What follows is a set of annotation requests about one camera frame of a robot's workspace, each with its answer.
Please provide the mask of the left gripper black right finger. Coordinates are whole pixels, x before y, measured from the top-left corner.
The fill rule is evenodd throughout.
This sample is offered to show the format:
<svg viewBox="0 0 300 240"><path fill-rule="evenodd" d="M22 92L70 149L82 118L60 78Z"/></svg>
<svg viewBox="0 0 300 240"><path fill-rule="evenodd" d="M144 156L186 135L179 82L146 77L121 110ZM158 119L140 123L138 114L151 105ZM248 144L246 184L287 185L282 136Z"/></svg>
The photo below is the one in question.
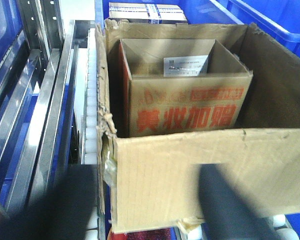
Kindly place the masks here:
<svg viewBox="0 0 300 240"><path fill-rule="evenodd" d="M199 166L198 202L211 240L280 239L233 190L216 164Z"/></svg>

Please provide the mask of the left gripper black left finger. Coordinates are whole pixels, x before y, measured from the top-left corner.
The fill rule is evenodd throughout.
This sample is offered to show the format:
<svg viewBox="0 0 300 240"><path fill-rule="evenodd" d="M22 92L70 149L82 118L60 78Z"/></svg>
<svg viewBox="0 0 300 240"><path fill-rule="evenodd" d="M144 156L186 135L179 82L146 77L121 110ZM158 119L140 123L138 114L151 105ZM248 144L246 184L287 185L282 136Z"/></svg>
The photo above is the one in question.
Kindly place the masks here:
<svg viewBox="0 0 300 240"><path fill-rule="evenodd" d="M96 201L93 165L72 165L56 187L0 222L0 240L83 240Z"/></svg>

